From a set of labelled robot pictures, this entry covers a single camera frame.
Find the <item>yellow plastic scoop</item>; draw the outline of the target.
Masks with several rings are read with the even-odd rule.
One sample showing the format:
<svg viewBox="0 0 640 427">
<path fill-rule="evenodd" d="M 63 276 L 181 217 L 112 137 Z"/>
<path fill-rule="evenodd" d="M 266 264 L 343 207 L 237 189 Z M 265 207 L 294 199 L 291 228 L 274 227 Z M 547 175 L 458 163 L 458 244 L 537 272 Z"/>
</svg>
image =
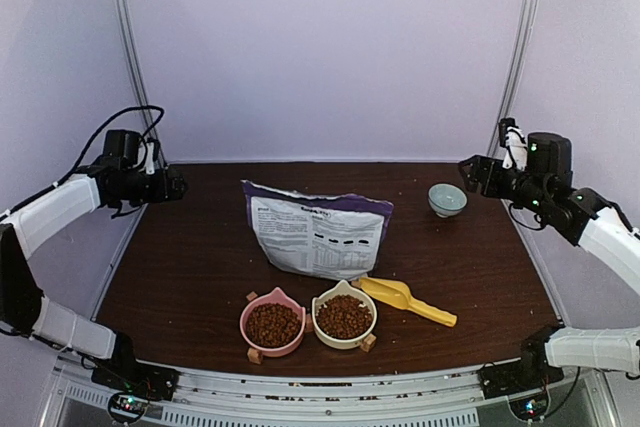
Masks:
<svg viewBox="0 0 640 427">
<path fill-rule="evenodd" d="M 352 282 L 374 300 L 390 305 L 398 310 L 406 310 L 438 324 L 454 327 L 457 316 L 431 306 L 415 298 L 408 285 L 401 281 L 372 277 L 360 277 Z"/>
</svg>

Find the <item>purple pet food bag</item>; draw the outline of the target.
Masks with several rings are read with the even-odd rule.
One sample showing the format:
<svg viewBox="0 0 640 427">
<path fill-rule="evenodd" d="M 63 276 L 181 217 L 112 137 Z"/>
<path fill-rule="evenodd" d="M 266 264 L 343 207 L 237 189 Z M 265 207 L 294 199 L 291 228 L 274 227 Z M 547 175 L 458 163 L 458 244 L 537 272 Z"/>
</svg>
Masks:
<svg viewBox="0 0 640 427">
<path fill-rule="evenodd" d="M 394 205 L 358 194 L 306 195 L 241 182 L 248 223 L 268 261 L 289 273 L 354 280 L 371 273 Z"/>
</svg>

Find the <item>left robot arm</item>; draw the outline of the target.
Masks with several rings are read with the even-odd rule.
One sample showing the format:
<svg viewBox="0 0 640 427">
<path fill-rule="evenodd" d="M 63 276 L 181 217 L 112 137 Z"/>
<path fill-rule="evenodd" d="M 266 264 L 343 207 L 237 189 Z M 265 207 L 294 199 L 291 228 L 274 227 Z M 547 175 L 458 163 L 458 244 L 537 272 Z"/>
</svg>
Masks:
<svg viewBox="0 0 640 427">
<path fill-rule="evenodd" d="M 174 167 L 157 166 L 158 141 L 130 130 L 110 130 L 90 165 L 1 216 L 1 322 L 14 336 L 38 337 L 62 349 L 106 360 L 106 376 L 123 391 L 144 380 L 138 362 L 117 352 L 122 335 L 47 297 L 29 267 L 30 257 L 79 218 L 100 208 L 123 216 L 122 205 L 177 201 L 188 184 Z"/>
</svg>

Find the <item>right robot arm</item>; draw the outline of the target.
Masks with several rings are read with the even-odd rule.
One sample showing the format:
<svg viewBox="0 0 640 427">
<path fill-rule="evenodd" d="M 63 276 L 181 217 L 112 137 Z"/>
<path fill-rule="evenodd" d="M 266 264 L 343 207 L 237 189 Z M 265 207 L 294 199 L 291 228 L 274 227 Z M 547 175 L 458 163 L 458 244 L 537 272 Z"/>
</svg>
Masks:
<svg viewBox="0 0 640 427">
<path fill-rule="evenodd" d="M 546 132 L 523 136 L 510 126 L 502 135 L 503 160 L 473 155 L 458 164 L 467 191 L 527 209 L 540 228 L 604 263 L 633 291 L 639 289 L 639 231 L 618 204 L 591 188 L 572 186 L 572 146 Z M 639 330 L 553 328 L 513 366 L 519 387 L 530 389 L 553 368 L 587 367 L 639 376 Z"/>
</svg>

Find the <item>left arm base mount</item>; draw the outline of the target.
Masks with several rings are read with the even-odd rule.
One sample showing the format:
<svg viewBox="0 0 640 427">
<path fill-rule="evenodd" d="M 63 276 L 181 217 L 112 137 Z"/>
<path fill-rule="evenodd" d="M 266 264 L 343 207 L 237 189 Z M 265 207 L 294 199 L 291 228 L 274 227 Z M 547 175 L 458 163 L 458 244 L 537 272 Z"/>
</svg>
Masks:
<svg viewBox="0 0 640 427">
<path fill-rule="evenodd" d="M 171 401 L 179 380 L 173 368 L 140 362 L 134 352 L 133 340 L 117 332 L 114 350 L 107 359 L 85 355 L 94 365 L 93 383 L 134 394 L 150 401 Z"/>
</svg>

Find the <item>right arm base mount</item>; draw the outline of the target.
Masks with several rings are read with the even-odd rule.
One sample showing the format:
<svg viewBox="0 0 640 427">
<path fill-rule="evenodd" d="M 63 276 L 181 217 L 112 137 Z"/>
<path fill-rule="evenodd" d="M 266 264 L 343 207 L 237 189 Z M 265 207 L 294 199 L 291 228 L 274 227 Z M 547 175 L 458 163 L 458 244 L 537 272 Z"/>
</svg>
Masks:
<svg viewBox="0 0 640 427">
<path fill-rule="evenodd" d="M 487 363 L 478 370 L 478 377 L 486 399 L 510 396 L 564 379 L 561 368 L 550 366 L 545 344 L 558 326 L 546 326 L 520 344 L 520 357 L 502 364 Z"/>
</svg>

